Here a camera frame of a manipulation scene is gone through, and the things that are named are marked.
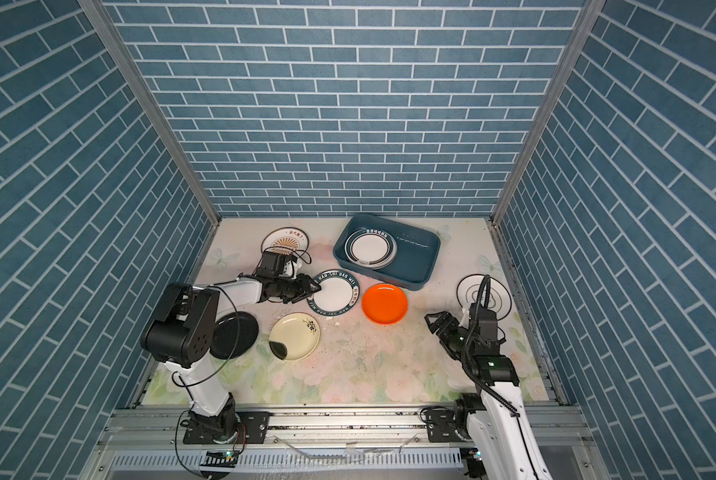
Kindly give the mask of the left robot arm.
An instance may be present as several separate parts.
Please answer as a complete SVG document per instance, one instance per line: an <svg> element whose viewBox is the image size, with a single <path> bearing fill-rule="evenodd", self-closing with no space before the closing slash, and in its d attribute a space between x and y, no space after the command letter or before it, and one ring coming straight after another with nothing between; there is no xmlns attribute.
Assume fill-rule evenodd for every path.
<svg viewBox="0 0 716 480"><path fill-rule="evenodd" d="M193 413L217 417L230 402L230 393L221 385L209 359L219 307L228 306L238 314L243 305L271 298L297 303L320 290L321 286L303 273L292 278L241 275L207 286L170 283L156 303L140 344L177 375L177 385L191 397Z"/></svg>

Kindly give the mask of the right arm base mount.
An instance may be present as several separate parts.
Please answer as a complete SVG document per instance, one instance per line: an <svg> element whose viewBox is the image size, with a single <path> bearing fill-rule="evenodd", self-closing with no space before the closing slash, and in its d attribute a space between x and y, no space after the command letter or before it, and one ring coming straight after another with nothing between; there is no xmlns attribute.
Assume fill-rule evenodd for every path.
<svg viewBox="0 0 716 480"><path fill-rule="evenodd" d="M418 412L431 443L470 442L465 427L457 421L456 413L443 406L427 406Z"/></svg>

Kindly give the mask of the green rim lettered plate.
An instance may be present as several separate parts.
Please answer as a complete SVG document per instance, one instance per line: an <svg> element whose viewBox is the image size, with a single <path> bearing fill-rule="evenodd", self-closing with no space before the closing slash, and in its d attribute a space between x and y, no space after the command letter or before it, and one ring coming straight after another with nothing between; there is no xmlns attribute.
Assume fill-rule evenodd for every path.
<svg viewBox="0 0 716 480"><path fill-rule="evenodd" d="M360 297L358 280L339 269L323 271L314 278L320 290L307 299L310 309L318 315L336 317L351 310Z"/></svg>

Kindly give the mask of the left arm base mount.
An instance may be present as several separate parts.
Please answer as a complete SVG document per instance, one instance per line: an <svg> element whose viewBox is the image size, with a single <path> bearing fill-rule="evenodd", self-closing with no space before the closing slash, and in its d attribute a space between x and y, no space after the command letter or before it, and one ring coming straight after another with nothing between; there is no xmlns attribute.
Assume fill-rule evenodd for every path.
<svg viewBox="0 0 716 480"><path fill-rule="evenodd" d="M189 411L179 425L185 429L183 442L188 445L262 444L270 417L267 411L225 412L216 417Z"/></svg>

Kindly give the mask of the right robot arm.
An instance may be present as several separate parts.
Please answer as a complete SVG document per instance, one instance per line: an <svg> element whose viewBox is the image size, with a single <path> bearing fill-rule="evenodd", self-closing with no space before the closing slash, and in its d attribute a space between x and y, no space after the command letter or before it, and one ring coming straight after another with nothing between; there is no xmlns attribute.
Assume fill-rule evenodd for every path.
<svg viewBox="0 0 716 480"><path fill-rule="evenodd" d="M465 326L448 311L427 314L424 320L476 386L475 394L456 400L453 412L457 434L475 445L468 462L481 465L473 474L488 479L550 479L518 374L512 360L501 353L505 339L500 336L497 314L473 303Z"/></svg>

